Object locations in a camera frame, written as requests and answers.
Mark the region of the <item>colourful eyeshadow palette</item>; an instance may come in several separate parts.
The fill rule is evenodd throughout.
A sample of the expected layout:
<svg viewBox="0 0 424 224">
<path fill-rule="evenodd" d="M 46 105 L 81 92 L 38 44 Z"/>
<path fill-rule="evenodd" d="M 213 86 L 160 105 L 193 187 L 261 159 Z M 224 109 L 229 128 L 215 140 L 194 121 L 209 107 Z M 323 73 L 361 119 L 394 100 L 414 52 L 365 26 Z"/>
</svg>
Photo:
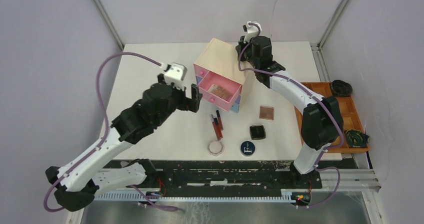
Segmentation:
<svg viewBox="0 0 424 224">
<path fill-rule="evenodd" d="M 217 85 L 212 84 L 212 85 L 208 88 L 208 91 L 209 91 L 209 92 L 212 92 L 212 91 L 214 91 L 214 90 L 216 89 L 216 87 L 217 87 Z"/>
</svg>

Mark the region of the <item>nude eyeshadow palette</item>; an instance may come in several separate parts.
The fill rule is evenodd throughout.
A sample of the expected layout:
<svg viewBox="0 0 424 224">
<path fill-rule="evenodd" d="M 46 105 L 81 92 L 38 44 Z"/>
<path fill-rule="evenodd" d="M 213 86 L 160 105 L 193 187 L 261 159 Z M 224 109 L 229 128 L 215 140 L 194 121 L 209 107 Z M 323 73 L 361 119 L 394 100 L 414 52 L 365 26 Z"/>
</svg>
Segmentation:
<svg viewBox="0 0 424 224">
<path fill-rule="evenodd" d="M 211 93 L 218 96 L 219 98 L 221 98 L 225 101 L 230 100 L 231 97 L 233 96 L 230 91 L 223 88 L 222 86 L 217 86 L 216 89 L 214 91 L 212 91 Z"/>
</svg>

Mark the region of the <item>pink drawer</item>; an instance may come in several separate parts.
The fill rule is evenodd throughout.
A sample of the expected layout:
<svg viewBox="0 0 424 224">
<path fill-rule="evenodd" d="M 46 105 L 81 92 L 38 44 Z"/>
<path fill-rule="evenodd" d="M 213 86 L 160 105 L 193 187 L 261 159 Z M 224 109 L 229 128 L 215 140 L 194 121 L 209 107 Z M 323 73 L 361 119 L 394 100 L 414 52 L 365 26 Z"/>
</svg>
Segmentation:
<svg viewBox="0 0 424 224">
<path fill-rule="evenodd" d="M 242 85 L 214 72 L 208 72 L 198 83 L 203 99 L 229 111 L 240 95 Z"/>
</svg>

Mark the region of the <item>pastel wooden drawer chest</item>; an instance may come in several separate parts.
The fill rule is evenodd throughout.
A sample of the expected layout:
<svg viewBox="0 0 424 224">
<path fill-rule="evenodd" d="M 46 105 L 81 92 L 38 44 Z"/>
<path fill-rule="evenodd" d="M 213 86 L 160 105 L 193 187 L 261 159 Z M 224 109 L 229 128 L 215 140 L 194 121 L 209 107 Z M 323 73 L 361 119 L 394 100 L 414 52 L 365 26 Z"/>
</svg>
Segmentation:
<svg viewBox="0 0 424 224">
<path fill-rule="evenodd" d="M 254 83 L 255 75 L 240 71 L 235 45 L 213 38 L 193 64 L 197 85 L 208 73 L 214 72 L 242 85 L 240 95 L 230 111 L 238 113 L 246 102 Z"/>
</svg>

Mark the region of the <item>brown square blush compact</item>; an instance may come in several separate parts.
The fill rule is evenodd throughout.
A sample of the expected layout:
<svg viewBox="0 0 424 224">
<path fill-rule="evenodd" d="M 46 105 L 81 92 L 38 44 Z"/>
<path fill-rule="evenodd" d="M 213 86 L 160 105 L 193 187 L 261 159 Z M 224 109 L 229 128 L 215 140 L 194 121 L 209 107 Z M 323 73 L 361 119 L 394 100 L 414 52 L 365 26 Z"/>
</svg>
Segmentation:
<svg viewBox="0 0 424 224">
<path fill-rule="evenodd" d="M 269 106 L 260 106 L 259 108 L 260 113 L 259 113 L 259 119 L 264 119 L 264 120 L 274 120 L 274 107 L 269 107 Z"/>
</svg>

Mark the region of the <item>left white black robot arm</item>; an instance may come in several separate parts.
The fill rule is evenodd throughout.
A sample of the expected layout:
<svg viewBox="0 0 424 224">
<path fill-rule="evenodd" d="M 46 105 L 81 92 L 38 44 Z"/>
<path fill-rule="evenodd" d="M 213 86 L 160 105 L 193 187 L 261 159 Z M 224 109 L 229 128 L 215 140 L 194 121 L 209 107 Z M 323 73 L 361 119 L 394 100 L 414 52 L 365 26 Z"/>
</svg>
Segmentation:
<svg viewBox="0 0 424 224">
<path fill-rule="evenodd" d="M 124 109 L 112 122 L 106 123 L 103 137 L 69 164 L 51 166 L 45 172 L 52 184 L 50 191 L 59 209 L 77 211 L 93 200 L 119 188 L 143 184 L 152 187 L 157 181 L 157 170 L 149 159 L 135 159 L 127 166 L 101 172 L 118 154 L 151 135 L 175 110 L 196 113 L 202 93 L 196 84 L 191 85 L 191 98 L 185 88 L 167 84 L 163 74 L 132 106 Z"/>
</svg>

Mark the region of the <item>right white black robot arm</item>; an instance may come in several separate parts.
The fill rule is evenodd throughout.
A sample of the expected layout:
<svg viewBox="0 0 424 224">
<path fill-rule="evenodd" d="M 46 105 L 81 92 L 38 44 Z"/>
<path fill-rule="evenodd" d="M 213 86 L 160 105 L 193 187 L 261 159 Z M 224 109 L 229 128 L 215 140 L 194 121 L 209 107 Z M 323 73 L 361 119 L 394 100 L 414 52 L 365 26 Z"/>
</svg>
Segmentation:
<svg viewBox="0 0 424 224">
<path fill-rule="evenodd" d="M 309 173 L 318 165 L 324 152 L 337 138 L 343 138 L 343 118 L 335 97 L 324 97 L 301 82 L 273 58 L 272 43 L 265 36 L 245 40 L 241 36 L 236 51 L 238 61 L 248 62 L 245 71 L 253 71 L 256 79 L 267 88 L 281 94 L 302 114 L 303 145 L 292 162 L 289 182 L 301 188 L 309 181 Z"/>
</svg>

